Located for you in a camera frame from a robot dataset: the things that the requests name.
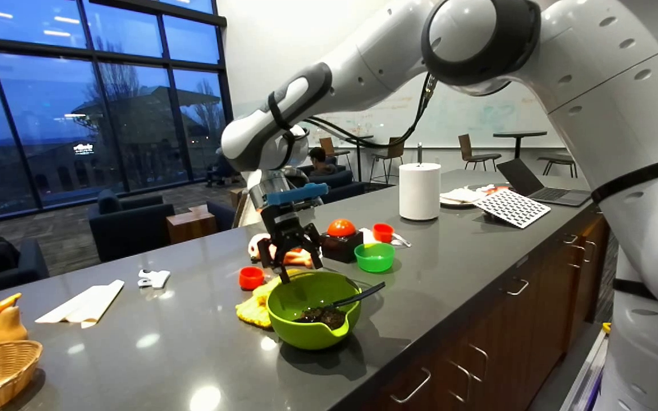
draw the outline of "notebook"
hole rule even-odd
[[[504,163],[499,164],[499,172],[509,181],[515,191],[539,203],[580,209],[589,199],[589,191],[585,189],[545,187],[545,182],[521,159]]]

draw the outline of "green bowl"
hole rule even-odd
[[[326,322],[297,322],[307,309],[361,292],[355,280],[331,271],[292,274],[267,294],[267,316],[279,339],[297,349],[328,349],[350,336],[360,320],[361,302],[340,306],[345,322],[339,330]]]
[[[364,271],[385,274],[396,265],[396,247],[387,243],[360,245],[355,258]]]

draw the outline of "kitchen counter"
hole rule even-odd
[[[441,189],[500,181],[499,173],[445,173]],[[489,283],[593,210],[554,209],[519,231],[488,221],[476,209],[441,209],[441,217],[428,225],[404,221],[399,217],[399,187],[321,205],[321,231],[337,217],[358,227],[389,221],[411,243],[399,247],[392,274],[364,274],[355,265],[326,260],[360,285],[387,280],[379,294],[364,302],[355,333],[328,352],[291,349],[273,332],[235,318],[235,303],[250,298],[239,288],[239,270],[250,262],[247,243],[262,227],[21,285],[25,326],[46,349],[41,380],[18,402],[41,411],[331,410],[439,322],[463,322],[463,309]],[[137,288],[144,262],[172,271],[164,291]],[[100,324],[35,324],[70,298],[115,278],[127,288]]]

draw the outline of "floor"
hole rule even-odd
[[[174,203],[176,213],[186,213],[192,205],[201,205],[209,199],[214,201],[231,201],[231,191],[235,187],[207,187],[204,182],[153,191],[161,195],[167,203]],[[0,235],[11,241],[14,245],[23,238],[37,238],[45,251],[45,258],[51,267],[51,274],[65,274],[80,267],[89,267],[98,262],[97,247],[87,227],[89,210],[94,205],[79,205],[55,213],[41,213],[33,217],[0,221]],[[616,271],[616,253],[618,245],[610,241],[604,283],[610,283]],[[549,383],[539,390],[530,411],[559,411],[568,398],[570,387],[573,383],[580,364],[585,360],[602,322],[610,318],[610,303],[602,303],[604,311],[600,320],[587,326],[580,336],[573,352],[554,371]]]

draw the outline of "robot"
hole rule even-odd
[[[658,411],[658,40],[619,0],[404,0],[230,124],[226,158],[254,187],[303,159],[291,125],[366,110],[428,70],[489,96],[529,84],[619,241],[613,336],[596,410]]]

